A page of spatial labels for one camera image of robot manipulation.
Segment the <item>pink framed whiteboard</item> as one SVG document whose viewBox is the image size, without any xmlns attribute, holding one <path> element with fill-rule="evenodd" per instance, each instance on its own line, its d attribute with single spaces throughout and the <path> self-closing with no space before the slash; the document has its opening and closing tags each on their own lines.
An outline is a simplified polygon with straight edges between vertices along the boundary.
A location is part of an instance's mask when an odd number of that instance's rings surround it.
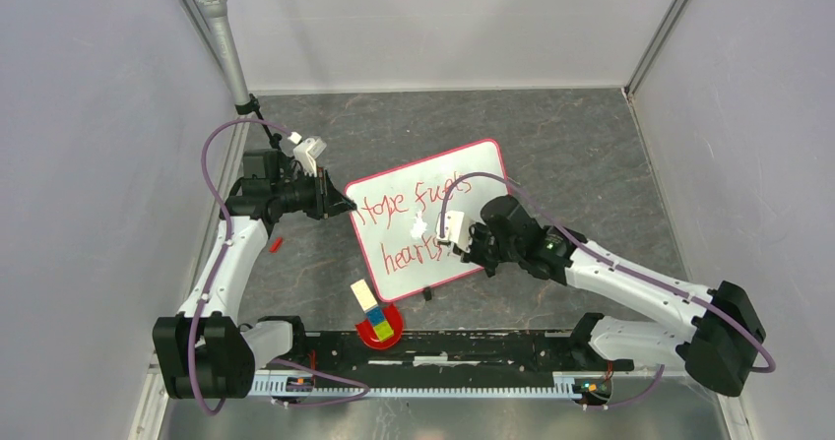
<svg viewBox="0 0 835 440">
<path fill-rule="evenodd" d="M 506 176 L 496 141 L 473 142 L 347 185 L 345 194 L 356 203 L 351 213 L 354 231 L 380 299 L 394 302 L 481 269 L 462 263 L 436 241 L 448 191 L 452 193 L 447 211 L 460 211 L 474 220 L 485 203 L 508 193 L 504 184 L 489 178 L 452 186 L 461 175 L 476 171 Z"/>
</svg>

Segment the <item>red marker cap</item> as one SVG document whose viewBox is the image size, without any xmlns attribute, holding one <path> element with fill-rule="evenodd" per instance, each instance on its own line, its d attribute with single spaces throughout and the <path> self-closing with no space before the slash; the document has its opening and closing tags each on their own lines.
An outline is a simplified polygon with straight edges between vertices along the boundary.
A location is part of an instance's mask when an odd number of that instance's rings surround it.
<svg viewBox="0 0 835 440">
<path fill-rule="evenodd" d="M 270 248 L 269 248 L 269 252 L 270 252 L 270 253 L 276 253 L 276 252 L 278 252 L 278 251 L 279 251 L 279 249 L 281 248 L 281 246 L 282 246 L 283 242 L 284 242 L 284 240 L 283 240 L 281 237 L 276 238 L 276 239 L 272 242 L 272 244 L 271 244 L 271 246 L 270 246 Z"/>
</svg>

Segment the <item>silver microphone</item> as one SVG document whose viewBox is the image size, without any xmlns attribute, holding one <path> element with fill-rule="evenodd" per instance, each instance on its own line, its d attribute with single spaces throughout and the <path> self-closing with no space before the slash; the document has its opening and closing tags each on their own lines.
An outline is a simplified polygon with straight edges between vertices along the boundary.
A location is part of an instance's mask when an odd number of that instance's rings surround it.
<svg viewBox="0 0 835 440">
<path fill-rule="evenodd" d="M 252 98 L 246 85 L 228 19 L 227 0 L 196 0 L 214 39 L 235 109 L 239 115 L 252 112 Z"/>
</svg>

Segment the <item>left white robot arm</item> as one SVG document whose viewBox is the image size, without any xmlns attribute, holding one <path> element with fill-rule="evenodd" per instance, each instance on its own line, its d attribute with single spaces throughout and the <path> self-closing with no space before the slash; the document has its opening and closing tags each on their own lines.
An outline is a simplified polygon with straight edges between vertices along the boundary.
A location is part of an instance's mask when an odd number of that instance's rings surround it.
<svg viewBox="0 0 835 440">
<path fill-rule="evenodd" d="M 152 331 L 171 397 L 241 399 L 256 371 L 274 359 L 290 369 L 307 360 L 309 342 L 299 318 L 267 316 L 241 331 L 238 314 L 254 263 L 282 217 L 303 213 L 324 220 L 355 210 L 317 164 L 322 150 L 298 145 L 291 155 L 275 149 L 244 154 L 206 267 L 176 314 L 158 318 Z"/>
</svg>

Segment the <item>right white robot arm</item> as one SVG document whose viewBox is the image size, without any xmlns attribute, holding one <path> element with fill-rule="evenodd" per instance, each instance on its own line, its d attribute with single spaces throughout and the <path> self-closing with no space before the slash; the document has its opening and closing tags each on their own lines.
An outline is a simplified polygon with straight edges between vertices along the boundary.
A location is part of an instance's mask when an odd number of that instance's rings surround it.
<svg viewBox="0 0 835 440">
<path fill-rule="evenodd" d="M 494 276 L 514 263 L 535 279 L 608 298 L 645 316 L 643 322 L 587 315 L 568 344 L 571 361 L 593 369 L 604 360 L 681 367 L 703 387 L 727 397 L 742 393 L 766 338 L 739 285 L 688 283 L 623 260 L 573 230 L 541 225 L 519 201 L 488 201 L 477 220 L 448 211 L 438 225 L 462 262 Z"/>
</svg>

